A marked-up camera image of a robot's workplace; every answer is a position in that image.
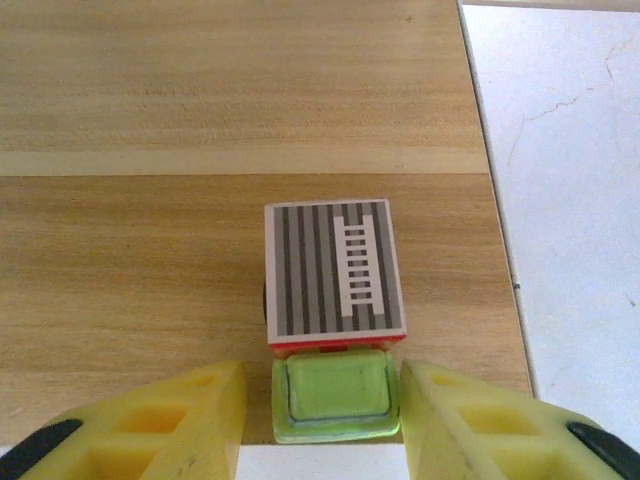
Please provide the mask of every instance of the square cutout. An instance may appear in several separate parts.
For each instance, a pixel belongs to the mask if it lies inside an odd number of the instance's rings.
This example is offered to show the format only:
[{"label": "square cutout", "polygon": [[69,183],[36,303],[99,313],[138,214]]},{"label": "square cutout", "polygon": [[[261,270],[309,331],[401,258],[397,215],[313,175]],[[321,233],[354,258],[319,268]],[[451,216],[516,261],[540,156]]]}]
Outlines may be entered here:
[{"label": "square cutout", "polygon": [[151,464],[157,449],[148,445],[109,443],[94,446],[88,459],[95,480],[137,480]]},{"label": "square cutout", "polygon": [[455,378],[452,378],[449,375],[443,374],[443,373],[432,373],[431,374],[431,380],[436,385],[440,385],[440,386],[443,386],[443,387],[449,387],[449,386],[453,386],[453,385],[460,385],[460,381],[458,381]]},{"label": "square cutout", "polygon": [[474,433],[537,435],[538,429],[517,410],[503,405],[460,405],[458,412]]},{"label": "square cutout", "polygon": [[117,431],[128,433],[172,433],[187,414],[182,403],[158,403],[140,406],[119,423]]},{"label": "square cutout", "polygon": [[199,377],[195,377],[193,379],[190,379],[187,383],[189,385],[195,385],[197,387],[206,387],[211,382],[213,382],[215,380],[215,378],[216,378],[216,374],[215,373],[207,373],[205,375],[201,375]]},{"label": "square cutout", "polygon": [[567,459],[553,446],[494,450],[493,460],[508,480],[588,480],[575,460]]}]

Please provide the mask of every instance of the rectangular box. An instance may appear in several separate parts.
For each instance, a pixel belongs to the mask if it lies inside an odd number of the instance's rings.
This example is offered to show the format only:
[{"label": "rectangular box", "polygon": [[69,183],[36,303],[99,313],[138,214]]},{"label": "rectangular box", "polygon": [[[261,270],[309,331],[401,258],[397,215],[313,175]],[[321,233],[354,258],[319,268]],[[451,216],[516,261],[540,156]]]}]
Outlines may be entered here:
[{"label": "rectangular box", "polygon": [[406,336],[389,202],[265,207],[266,314],[274,349]]}]

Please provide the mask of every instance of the wood grain surface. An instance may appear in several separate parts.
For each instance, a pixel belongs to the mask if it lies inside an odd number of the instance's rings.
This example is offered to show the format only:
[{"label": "wood grain surface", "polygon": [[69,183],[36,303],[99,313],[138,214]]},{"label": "wood grain surface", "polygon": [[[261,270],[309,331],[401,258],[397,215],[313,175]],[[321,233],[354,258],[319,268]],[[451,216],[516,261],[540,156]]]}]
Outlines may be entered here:
[{"label": "wood grain surface", "polygon": [[396,360],[528,390],[454,0],[7,0],[0,35],[0,444],[227,358],[273,442],[275,201],[389,197]]},{"label": "wood grain surface", "polygon": [[409,336],[394,347],[528,390],[487,175],[0,179],[0,444],[192,367],[247,362],[245,443],[273,441],[263,206],[391,200]]},{"label": "wood grain surface", "polygon": [[0,36],[0,175],[487,172],[455,0],[5,0]]}]

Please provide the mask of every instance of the white tile floor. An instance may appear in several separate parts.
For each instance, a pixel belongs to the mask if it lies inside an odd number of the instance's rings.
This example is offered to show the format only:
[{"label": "white tile floor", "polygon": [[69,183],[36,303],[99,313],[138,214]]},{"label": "white tile floor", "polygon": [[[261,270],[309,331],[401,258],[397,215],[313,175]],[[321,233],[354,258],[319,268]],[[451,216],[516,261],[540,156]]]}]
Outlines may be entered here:
[{"label": "white tile floor", "polygon": [[[537,394],[640,450],[640,14],[464,13]],[[242,448],[283,472],[408,479],[401,445]]]}]

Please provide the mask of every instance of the black rubber tip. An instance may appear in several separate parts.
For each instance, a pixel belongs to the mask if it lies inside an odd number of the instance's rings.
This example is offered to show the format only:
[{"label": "black rubber tip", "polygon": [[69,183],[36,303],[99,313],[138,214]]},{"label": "black rubber tip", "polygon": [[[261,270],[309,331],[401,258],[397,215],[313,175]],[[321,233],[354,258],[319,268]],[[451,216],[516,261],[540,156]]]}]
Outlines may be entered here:
[{"label": "black rubber tip", "polygon": [[567,423],[567,430],[624,480],[640,480],[640,454],[618,437],[582,422]]},{"label": "black rubber tip", "polygon": [[36,430],[0,458],[0,479],[18,480],[81,426],[70,418]]}]

